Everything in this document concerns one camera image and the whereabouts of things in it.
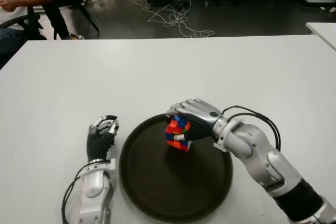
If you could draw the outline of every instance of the chair leg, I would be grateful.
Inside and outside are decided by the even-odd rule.
[[[95,23],[90,18],[90,14],[88,13],[88,11],[81,4],[77,5],[77,7],[83,13],[83,15],[85,16],[85,18],[90,22],[90,24],[95,28],[95,30],[99,31],[99,28],[95,25]]]

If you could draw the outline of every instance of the person's arm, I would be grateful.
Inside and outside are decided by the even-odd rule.
[[[50,3],[53,0],[0,0],[0,7],[6,12],[13,12],[17,7],[32,7]]]

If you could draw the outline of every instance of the black cable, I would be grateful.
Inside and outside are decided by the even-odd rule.
[[[247,110],[249,111],[250,113],[239,113],[239,114],[235,114],[233,116],[231,116],[227,122],[231,121],[233,118],[237,117],[237,116],[242,116],[242,115],[249,115],[249,116],[254,116],[256,118],[259,118],[260,120],[262,120],[263,122],[267,123],[268,126],[270,126],[270,128],[272,129],[273,133],[274,133],[274,136],[275,136],[275,140],[276,140],[276,149],[278,151],[281,150],[281,136],[280,136],[280,132],[277,128],[277,126],[275,125],[275,123],[269,119],[268,117],[264,116],[263,114],[260,114],[256,111],[253,111],[251,109],[248,109],[248,108],[245,108],[243,106],[238,106],[238,105],[235,105],[235,106],[231,106],[225,110],[223,110],[223,114],[228,111],[229,109],[232,109],[232,108],[239,108],[239,109],[243,109],[243,110]]]
[[[93,165],[93,164],[97,164],[97,163],[109,163],[108,160],[101,160],[101,161],[95,161],[92,162],[90,164],[86,164],[85,166],[83,166],[78,173],[75,175],[74,180],[71,182],[71,184],[69,185],[68,189],[66,190],[64,196],[63,196],[63,201],[62,201],[62,208],[61,208],[61,212],[62,212],[62,220],[63,220],[63,224],[69,224],[69,222],[67,221],[66,217],[65,217],[65,206],[67,204],[67,201],[70,197],[70,194],[75,186],[75,183],[77,180],[79,180],[80,177],[78,177],[79,173],[87,166]]]

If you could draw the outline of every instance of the jeans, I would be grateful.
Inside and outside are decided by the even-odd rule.
[[[14,55],[26,40],[22,30],[0,28],[0,57]]]

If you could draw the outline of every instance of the blue cube square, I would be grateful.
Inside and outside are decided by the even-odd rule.
[[[181,119],[181,117],[179,116],[179,115],[174,115],[173,116],[173,119],[175,120],[175,121],[180,121],[180,119]]]
[[[166,139],[169,140],[169,141],[173,141],[173,139],[174,139],[173,134],[166,133]]]
[[[178,124],[179,127],[184,128],[185,125],[187,124],[187,121],[181,118]]]
[[[188,141],[181,141],[181,144],[188,147]]]

